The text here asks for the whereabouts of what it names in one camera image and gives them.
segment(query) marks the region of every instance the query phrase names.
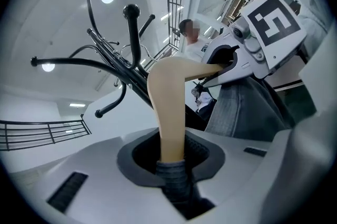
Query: vent slot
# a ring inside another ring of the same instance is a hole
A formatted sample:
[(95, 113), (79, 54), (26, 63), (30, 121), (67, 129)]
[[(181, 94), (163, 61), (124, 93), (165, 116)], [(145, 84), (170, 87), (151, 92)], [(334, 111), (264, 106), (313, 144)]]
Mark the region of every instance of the vent slot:
[(64, 213), (76, 193), (87, 179), (88, 175), (80, 172), (73, 172), (68, 179), (59, 187), (59, 189), (47, 201), (56, 210)]
[(264, 157), (265, 154), (267, 154), (267, 151), (265, 151), (265, 150), (252, 148), (252, 147), (246, 147), (244, 149), (244, 152), (247, 152), (249, 154), (253, 154), (253, 155), (256, 155), (256, 156), (260, 156), (260, 157)]

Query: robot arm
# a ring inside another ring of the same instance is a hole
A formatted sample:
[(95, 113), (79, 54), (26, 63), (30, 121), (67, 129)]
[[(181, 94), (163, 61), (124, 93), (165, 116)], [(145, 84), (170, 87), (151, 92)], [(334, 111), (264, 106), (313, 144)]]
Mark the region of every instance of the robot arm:
[(294, 56), (306, 37), (296, 14), (283, 0), (255, 0), (207, 48), (203, 63), (229, 64), (204, 82), (226, 84), (254, 75), (263, 79)]

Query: white shirt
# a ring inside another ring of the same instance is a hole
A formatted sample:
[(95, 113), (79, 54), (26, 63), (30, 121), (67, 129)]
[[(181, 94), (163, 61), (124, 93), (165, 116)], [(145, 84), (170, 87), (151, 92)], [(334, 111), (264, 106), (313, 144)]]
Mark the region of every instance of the white shirt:
[(185, 48), (185, 56), (196, 62), (201, 62), (209, 43), (198, 40), (194, 44), (187, 45)]
[[(194, 60), (196, 62), (201, 62), (209, 43), (202, 40), (198, 40), (194, 44), (187, 45), (184, 52), (184, 57)], [(221, 85), (210, 87), (209, 91), (214, 99), (218, 99), (221, 90)]]
[(201, 102), (201, 104), (198, 106), (198, 112), (201, 108), (207, 106), (211, 101), (212, 101), (212, 97), (210, 94), (208, 94), (208, 92), (201, 92), (199, 98), (197, 99), (198, 101)]

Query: railing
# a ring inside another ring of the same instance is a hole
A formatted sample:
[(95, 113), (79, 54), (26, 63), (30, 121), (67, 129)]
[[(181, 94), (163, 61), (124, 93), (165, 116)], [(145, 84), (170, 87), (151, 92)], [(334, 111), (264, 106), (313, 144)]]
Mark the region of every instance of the railing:
[(89, 134), (91, 132), (83, 120), (52, 122), (0, 120), (0, 151), (52, 145)]
[[(165, 57), (171, 57), (173, 56), (175, 53), (177, 53), (178, 48), (176, 48), (175, 46), (173, 46), (172, 44), (167, 44), (165, 45), (155, 56), (154, 59), (156, 61), (160, 60), (161, 58), (165, 58)], [(155, 64), (156, 62), (154, 60), (150, 60), (145, 66), (144, 69), (149, 72), (150, 69), (152, 68), (153, 64)]]

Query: white wall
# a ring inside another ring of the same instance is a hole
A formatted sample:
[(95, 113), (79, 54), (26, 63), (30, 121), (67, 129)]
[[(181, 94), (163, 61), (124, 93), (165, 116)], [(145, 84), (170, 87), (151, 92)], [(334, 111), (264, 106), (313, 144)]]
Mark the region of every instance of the white wall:
[(116, 90), (88, 106), (83, 119), (93, 134), (108, 139), (158, 126), (153, 109), (130, 89), (116, 108), (96, 118), (95, 111), (117, 100), (121, 92)]
[(0, 119), (8, 121), (60, 121), (53, 101), (0, 94)]
[(77, 116), (61, 116), (61, 121), (82, 120), (80, 115)]

